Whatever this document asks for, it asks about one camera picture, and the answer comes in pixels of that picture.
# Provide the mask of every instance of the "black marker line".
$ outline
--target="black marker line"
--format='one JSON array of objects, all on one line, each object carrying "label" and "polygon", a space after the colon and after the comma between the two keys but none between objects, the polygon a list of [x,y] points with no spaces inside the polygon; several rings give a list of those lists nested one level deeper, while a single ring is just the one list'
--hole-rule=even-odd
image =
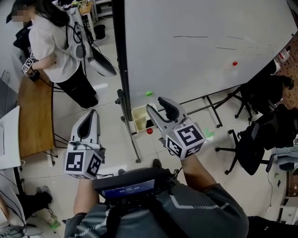
[{"label": "black marker line", "polygon": [[243,40],[243,38],[239,38],[239,37],[233,37],[233,36],[226,36],[226,37]]},{"label": "black marker line", "polygon": [[221,48],[221,47],[216,47],[217,49],[224,49],[224,50],[236,50],[236,49],[230,49],[230,48]]},{"label": "black marker line", "polygon": [[176,38],[176,37],[208,38],[208,36],[186,36],[186,35],[178,35],[178,36],[174,36],[174,38]]}]

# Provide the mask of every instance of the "black cap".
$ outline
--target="black cap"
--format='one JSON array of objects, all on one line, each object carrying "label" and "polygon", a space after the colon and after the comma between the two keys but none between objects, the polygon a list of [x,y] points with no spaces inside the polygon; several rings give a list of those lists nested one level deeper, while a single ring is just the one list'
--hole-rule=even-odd
[{"label": "black cap", "polygon": [[18,7],[26,6],[26,5],[30,6],[30,5],[33,5],[35,2],[36,0],[15,0],[10,14],[8,14],[6,17],[6,23],[10,22],[13,16],[16,15],[16,11],[18,10]]}]

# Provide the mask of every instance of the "screen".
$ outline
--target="screen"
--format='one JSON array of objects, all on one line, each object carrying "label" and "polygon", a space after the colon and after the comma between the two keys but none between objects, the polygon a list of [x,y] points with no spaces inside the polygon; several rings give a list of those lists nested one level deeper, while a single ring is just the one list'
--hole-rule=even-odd
[{"label": "screen", "polygon": [[149,180],[146,182],[142,182],[139,184],[134,184],[134,185],[130,185],[130,186],[122,187],[122,188],[104,190],[103,196],[107,199],[120,198],[120,197],[124,197],[124,196],[130,195],[130,194],[147,191],[147,190],[154,188],[154,181],[155,180],[153,179],[153,180]]}]

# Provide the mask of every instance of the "white plastic bin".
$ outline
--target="white plastic bin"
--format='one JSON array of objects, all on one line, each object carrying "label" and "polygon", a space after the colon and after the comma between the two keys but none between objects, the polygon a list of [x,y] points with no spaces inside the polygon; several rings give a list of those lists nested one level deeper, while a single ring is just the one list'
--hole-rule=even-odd
[{"label": "white plastic bin", "polygon": [[[153,106],[157,110],[155,104],[150,103],[149,105]],[[135,123],[135,129],[136,129],[137,133],[139,133],[141,131],[145,131],[148,128],[154,127],[154,126],[151,126],[151,127],[146,128],[147,121],[150,120],[150,117],[147,114],[146,106],[141,106],[141,107],[137,107],[135,109],[132,109],[131,114],[132,114],[132,118],[133,118],[134,123]]]}]

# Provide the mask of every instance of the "red ball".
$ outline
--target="red ball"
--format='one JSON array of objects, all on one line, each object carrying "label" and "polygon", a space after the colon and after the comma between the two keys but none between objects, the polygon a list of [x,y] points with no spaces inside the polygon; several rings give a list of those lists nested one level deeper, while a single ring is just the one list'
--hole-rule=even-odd
[{"label": "red ball", "polygon": [[151,135],[151,134],[153,133],[153,129],[152,129],[152,128],[148,128],[148,129],[147,129],[147,133],[148,133],[149,135]]}]

